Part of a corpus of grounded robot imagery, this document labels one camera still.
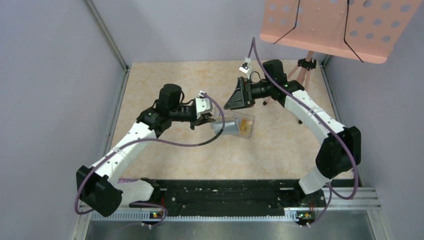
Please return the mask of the clear plastic card tray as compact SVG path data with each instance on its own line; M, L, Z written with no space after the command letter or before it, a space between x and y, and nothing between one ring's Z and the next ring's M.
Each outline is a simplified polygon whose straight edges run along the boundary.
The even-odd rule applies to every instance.
M233 110L223 110L223 113L224 121L219 110L216 109L212 115L215 121L210 123L210 128L215 134L219 132L223 122L225 122L222 135L233 135L245 139L251 137L255 122L255 117L253 115Z

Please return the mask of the silver VIP card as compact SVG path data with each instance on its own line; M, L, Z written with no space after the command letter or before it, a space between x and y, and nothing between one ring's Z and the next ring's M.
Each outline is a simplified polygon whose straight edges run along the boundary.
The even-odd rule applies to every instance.
M222 130L222 121L217 121L211 124L211 128L217 134L220 130ZM239 135L240 128L236 120L229 120L224 122L224 128L221 133L222 135Z

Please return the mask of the purple glitter microphone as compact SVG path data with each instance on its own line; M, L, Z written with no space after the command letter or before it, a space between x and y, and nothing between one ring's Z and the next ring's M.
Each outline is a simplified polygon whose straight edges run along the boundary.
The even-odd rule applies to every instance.
M130 179L130 178L121 178L119 179L117 186L118 187L132 187L137 186L138 184L142 183L143 181L140 179Z

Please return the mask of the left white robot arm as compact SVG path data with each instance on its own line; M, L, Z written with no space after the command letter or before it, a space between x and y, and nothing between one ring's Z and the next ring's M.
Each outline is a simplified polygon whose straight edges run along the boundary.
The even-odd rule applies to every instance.
M211 123L213 108L222 108L204 91L198 96L183 102L182 88L173 83L165 84L159 91L158 99L152 106L143 110L126 135L100 160L91 166L81 166L76 172L77 194L74 211L85 215L96 211L104 217L113 214L126 197L119 179L140 153L151 143L158 142L178 147L200 147L216 140L220 129L209 140L201 143L177 143L161 139L160 136L173 122L186 122L192 130Z

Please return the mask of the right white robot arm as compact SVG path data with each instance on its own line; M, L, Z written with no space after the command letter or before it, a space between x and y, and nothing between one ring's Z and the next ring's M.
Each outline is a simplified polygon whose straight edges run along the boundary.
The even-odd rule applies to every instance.
M320 143L315 167L298 181L298 189L293 192L294 202L307 206L314 198L313 193L361 162L361 132L357 127L346 127L328 115L298 81L288 81L280 60L264 62L265 78L258 82L251 80L250 61L247 57L240 66L239 70L246 77L238 77L236 88L224 109L251 108L257 99L270 97L312 132Z

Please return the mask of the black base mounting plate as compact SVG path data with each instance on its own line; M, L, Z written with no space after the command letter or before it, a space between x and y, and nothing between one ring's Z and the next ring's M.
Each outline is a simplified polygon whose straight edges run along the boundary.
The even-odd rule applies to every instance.
M287 208L325 207L327 187L305 194L296 179L152 180L149 204L169 217L283 216Z

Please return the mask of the pink tripod stand legs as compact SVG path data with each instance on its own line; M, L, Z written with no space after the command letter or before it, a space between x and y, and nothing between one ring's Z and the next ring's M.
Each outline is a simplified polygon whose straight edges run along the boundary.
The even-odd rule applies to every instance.
M310 83L311 71L317 67L317 60L313 59L315 52L308 51L305 58L299 59L297 65L292 68L288 75L284 72L283 64L278 59L265 61L262 66L273 77L274 81L281 87L288 83L294 73L300 69L297 78L295 79L298 83L303 85L307 90Z

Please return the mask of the pink music stand desk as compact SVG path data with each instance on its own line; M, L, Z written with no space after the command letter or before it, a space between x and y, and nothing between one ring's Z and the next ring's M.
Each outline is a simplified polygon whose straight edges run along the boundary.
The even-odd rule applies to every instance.
M421 0L267 0L260 39L383 64Z

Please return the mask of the aluminium frame rail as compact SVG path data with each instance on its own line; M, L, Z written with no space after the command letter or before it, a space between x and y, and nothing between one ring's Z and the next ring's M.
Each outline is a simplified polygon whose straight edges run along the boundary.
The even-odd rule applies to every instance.
M305 208L286 208L283 215L168 216L149 227L148 212L122 207L112 216L90 213L77 218L73 240L391 240L376 190L361 188L343 200L328 190L328 208L316 208L312 226L299 225Z

